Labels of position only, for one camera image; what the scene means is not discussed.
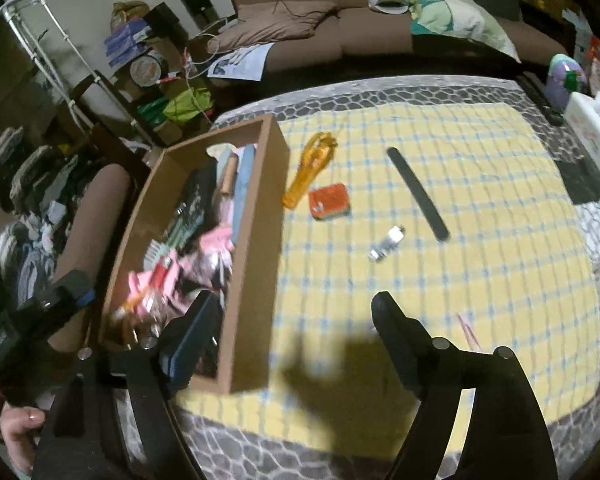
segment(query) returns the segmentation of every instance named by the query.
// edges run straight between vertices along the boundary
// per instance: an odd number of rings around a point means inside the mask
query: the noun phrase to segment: yellow-green plastic bag
[[[176,124],[185,124],[202,113],[201,110],[209,110],[212,106],[209,90],[194,88],[170,101],[162,113]]]

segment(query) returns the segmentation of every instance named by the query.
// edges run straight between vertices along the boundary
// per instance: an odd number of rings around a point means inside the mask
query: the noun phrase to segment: sofa armrest
[[[129,175],[117,164],[110,164],[98,172],[82,197],[64,252],[58,258],[53,281],[77,269],[85,272],[95,285],[131,188]],[[60,352],[79,350],[86,334],[84,321],[83,310],[51,336],[49,344]]]

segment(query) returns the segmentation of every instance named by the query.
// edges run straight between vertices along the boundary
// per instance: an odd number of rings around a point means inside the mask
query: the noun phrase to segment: brown pillow
[[[238,6],[238,25],[209,40],[210,52],[228,52],[242,46],[310,38],[320,21],[335,9],[331,2],[287,2]]]

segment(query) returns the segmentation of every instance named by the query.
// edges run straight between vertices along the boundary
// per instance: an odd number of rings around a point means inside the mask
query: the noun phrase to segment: white tissue box
[[[593,109],[594,100],[574,92],[564,111],[564,119],[573,128],[600,171],[600,116]]]

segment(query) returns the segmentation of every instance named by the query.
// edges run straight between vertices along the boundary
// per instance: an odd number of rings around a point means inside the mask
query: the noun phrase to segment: yellow plastic clip
[[[282,205],[295,209],[302,196],[309,189],[314,178],[333,158],[338,141],[329,132],[318,132],[302,149],[300,166],[296,177],[282,197]]]

